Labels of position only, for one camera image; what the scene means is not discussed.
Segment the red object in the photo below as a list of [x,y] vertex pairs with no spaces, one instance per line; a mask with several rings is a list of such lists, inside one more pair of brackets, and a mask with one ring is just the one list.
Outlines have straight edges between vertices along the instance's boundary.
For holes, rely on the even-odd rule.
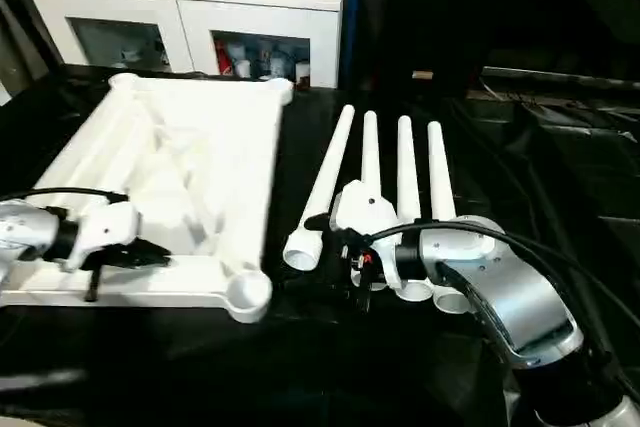
[[216,57],[218,57],[218,70],[220,75],[233,75],[233,64],[224,50],[224,44],[220,40],[214,41],[216,46]]

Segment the black cable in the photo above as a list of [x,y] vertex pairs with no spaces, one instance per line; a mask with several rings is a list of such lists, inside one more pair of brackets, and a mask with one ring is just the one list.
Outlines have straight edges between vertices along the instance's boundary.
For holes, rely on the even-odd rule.
[[376,240],[384,239],[385,237],[390,237],[392,235],[401,234],[404,232],[412,232],[412,231],[421,231],[421,230],[459,230],[463,232],[473,232],[476,234],[486,235],[487,237],[491,237],[496,240],[500,240],[510,247],[515,247],[529,255],[532,260],[535,260],[536,263],[542,267],[548,275],[557,276],[556,270],[549,265],[547,261],[545,261],[536,251],[533,250],[532,247],[542,250],[543,252],[553,255],[555,258],[562,260],[568,267],[579,272],[584,275],[587,279],[589,279],[600,291],[611,300],[626,316],[627,318],[638,328],[640,329],[640,318],[638,318],[633,311],[627,307],[627,305],[616,295],[614,294],[600,279],[598,279],[594,274],[589,272],[587,269],[579,265],[577,262],[565,257],[561,253],[555,251],[554,249],[544,246],[539,242],[533,241],[531,239],[527,239],[525,237],[513,235],[513,234],[503,234],[502,232],[497,232],[488,227],[483,227],[480,225],[469,224],[465,222],[423,222],[423,223],[415,223],[415,224],[403,224],[398,225],[396,227],[391,227],[390,229],[382,230],[375,234],[368,236],[368,240],[371,242],[375,242]]
[[109,192],[108,190],[89,189],[86,187],[43,187],[41,189],[29,189],[19,190],[11,192],[9,194],[0,195],[0,202],[7,200],[23,199],[25,197],[31,197],[33,195],[45,195],[45,194],[82,194],[82,195],[100,195],[106,197],[110,202],[126,202],[129,200],[129,196],[126,194],[119,194],[118,192]]

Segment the white plastic tray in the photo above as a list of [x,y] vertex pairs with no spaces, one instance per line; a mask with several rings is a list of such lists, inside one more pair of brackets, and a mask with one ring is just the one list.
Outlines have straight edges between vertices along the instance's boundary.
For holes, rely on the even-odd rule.
[[[174,255],[169,267],[105,267],[96,303],[90,273],[37,261],[5,278],[4,305],[222,307],[242,322],[266,311],[260,270],[282,106],[292,84],[146,79],[120,74],[111,91],[36,187],[127,192],[142,213],[141,237]],[[35,205],[79,217],[104,202],[55,194]]]

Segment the black table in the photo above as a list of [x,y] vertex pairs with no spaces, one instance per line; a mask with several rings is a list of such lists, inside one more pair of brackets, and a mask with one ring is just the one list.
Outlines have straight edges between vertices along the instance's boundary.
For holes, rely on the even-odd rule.
[[[114,73],[67,67],[2,108],[0,191],[37,181]],[[267,318],[242,325],[216,309],[5,308],[0,412],[74,426],[506,425],[504,369],[469,316],[446,316],[430,302],[409,304],[390,292],[376,294],[369,314],[359,315],[345,298],[331,239],[314,272],[293,271],[280,259],[346,102],[357,112],[338,188],[359,176],[361,119],[375,108],[383,195],[395,203],[397,119],[409,114],[428,213],[426,123],[438,119],[460,213],[562,248],[640,307],[634,112],[312,89],[284,110],[263,263],[275,286]],[[565,279],[636,380],[638,333],[583,279]],[[518,415],[516,425],[527,425],[526,406]]]

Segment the white tube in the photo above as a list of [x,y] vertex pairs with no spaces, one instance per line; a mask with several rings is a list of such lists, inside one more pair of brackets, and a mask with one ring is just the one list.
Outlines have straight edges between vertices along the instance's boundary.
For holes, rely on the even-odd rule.
[[309,271],[316,268],[322,252],[322,236],[320,232],[311,232],[304,228],[304,222],[314,215],[329,211],[333,191],[336,188],[340,165],[349,139],[354,108],[345,105],[338,119],[338,124],[331,137],[322,165],[311,189],[298,228],[294,230],[282,251],[284,261],[294,269]]
[[[402,116],[398,120],[398,220],[407,224],[422,216],[420,192],[418,191],[418,173],[416,155],[413,150],[413,131],[411,119]],[[400,289],[394,289],[396,295],[408,302],[423,302],[433,295],[433,285],[429,279],[403,280]]]
[[[431,187],[431,217],[447,221],[455,219],[456,207],[453,203],[449,166],[444,148],[440,122],[429,122],[429,184]],[[469,301],[459,291],[451,287],[433,286],[433,303],[447,314],[464,314],[470,309]]]
[[372,110],[364,114],[362,133],[362,169],[361,180],[380,195],[380,152],[378,150],[378,117]]
[[431,217],[447,221],[455,219],[456,207],[453,203],[447,154],[442,138],[440,122],[430,122],[429,134],[429,184],[431,186]]
[[398,120],[398,219],[406,224],[422,216],[420,192],[416,172],[416,155],[413,150],[411,119],[402,116]]

